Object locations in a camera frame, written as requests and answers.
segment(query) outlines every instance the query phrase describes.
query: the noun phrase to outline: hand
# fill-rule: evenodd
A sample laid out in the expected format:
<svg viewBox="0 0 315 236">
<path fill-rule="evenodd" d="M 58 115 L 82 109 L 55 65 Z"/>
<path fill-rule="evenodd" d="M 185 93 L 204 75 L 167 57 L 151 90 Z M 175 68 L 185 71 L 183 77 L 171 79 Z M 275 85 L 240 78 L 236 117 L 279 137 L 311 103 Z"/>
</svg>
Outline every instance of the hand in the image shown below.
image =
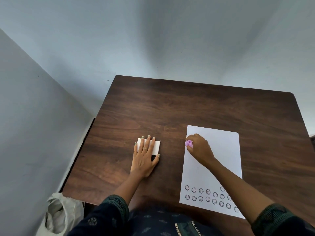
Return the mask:
<svg viewBox="0 0 315 236">
<path fill-rule="evenodd" d="M 207 140 L 202 136 L 196 133 L 194 135 L 189 135 L 186 140 L 193 141 L 193 148 L 187 146 L 187 150 L 200 164 L 207 167 L 207 165 L 215 160 L 211 147 Z"/>
<path fill-rule="evenodd" d="M 139 172 L 142 177 L 148 177 L 156 164 L 160 160 L 160 154 L 157 154 L 155 159 L 151 161 L 152 151 L 155 143 L 155 137 L 152 138 L 150 144 L 150 135 L 144 144 L 144 136 L 141 138 L 139 151 L 137 153 L 137 143 L 134 146 L 134 157 L 132 158 L 132 165 L 130 172 Z"/>
</svg>

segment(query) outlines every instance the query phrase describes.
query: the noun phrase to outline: small white card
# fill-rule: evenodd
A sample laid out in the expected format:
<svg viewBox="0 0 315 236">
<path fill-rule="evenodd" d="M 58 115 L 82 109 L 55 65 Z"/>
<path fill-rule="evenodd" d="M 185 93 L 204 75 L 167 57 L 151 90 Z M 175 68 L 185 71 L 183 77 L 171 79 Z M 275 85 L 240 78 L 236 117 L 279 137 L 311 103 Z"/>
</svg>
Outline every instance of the small white card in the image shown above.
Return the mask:
<svg viewBox="0 0 315 236">
<path fill-rule="evenodd" d="M 216 159 L 242 178 L 241 155 L 237 132 L 187 126 L 187 136 L 198 133 L 211 146 Z M 185 148 L 179 202 L 239 218 L 244 216 L 215 176 Z"/>
<path fill-rule="evenodd" d="M 138 138 L 138 142 L 137 142 L 137 152 L 139 151 L 139 147 L 140 147 L 140 143 L 141 143 L 141 138 Z M 152 152 L 152 155 L 156 156 L 158 154 L 158 151 L 160 149 L 160 143 L 161 141 L 155 141 L 154 143 L 154 147 L 153 147 L 153 152 Z"/>
</svg>

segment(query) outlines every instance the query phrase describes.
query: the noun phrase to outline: left arm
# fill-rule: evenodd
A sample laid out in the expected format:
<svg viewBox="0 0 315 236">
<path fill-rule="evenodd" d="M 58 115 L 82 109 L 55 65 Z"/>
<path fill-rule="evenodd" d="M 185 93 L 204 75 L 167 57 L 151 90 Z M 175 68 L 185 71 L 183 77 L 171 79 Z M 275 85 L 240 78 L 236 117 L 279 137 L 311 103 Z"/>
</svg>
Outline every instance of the left arm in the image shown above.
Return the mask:
<svg viewBox="0 0 315 236">
<path fill-rule="evenodd" d="M 135 191 L 142 179 L 151 174 L 160 159 L 160 155 L 158 154 L 155 159 L 151 161 L 155 138 L 153 137 L 151 144 L 150 138 L 149 135 L 146 144 L 144 144 L 144 136 L 141 138 L 138 153 L 137 143 L 135 143 L 130 175 L 127 180 L 86 218 L 81 220 L 67 236 L 121 234 L 124 229 L 124 224 L 129 218 L 128 205 Z"/>
</svg>

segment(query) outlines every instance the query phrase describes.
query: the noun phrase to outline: bag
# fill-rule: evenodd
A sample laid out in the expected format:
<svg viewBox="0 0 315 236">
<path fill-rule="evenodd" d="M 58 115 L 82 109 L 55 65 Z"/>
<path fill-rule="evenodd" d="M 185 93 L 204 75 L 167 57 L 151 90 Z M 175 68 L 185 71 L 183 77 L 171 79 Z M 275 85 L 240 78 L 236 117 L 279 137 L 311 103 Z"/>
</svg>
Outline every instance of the bag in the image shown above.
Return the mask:
<svg viewBox="0 0 315 236">
<path fill-rule="evenodd" d="M 84 207 L 79 200 L 53 193 L 47 202 L 47 212 L 36 236 L 64 236 L 83 219 Z"/>
</svg>

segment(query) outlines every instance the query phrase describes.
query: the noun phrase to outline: table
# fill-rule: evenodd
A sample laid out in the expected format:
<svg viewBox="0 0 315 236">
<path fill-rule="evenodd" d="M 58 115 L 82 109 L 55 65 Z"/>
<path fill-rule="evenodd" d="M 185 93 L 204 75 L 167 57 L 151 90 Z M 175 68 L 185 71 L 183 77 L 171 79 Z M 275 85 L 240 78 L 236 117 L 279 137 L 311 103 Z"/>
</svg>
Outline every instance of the table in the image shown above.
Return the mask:
<svg viewBox="0 0 315 236">
<path fill-rule="evenodd" d="M 130 208 L 156 202 L 225 235 L 252 235 L 243 219 L 179 203 L 187 125 L 238 132 L 243 179 L 315 224 L 315 153 L 288 92 L 116 76 L 63 194 L 101 203 L 128 177 L 134 143 L 150 134 L 161 141 L 160 162 Z"/>
</svg>

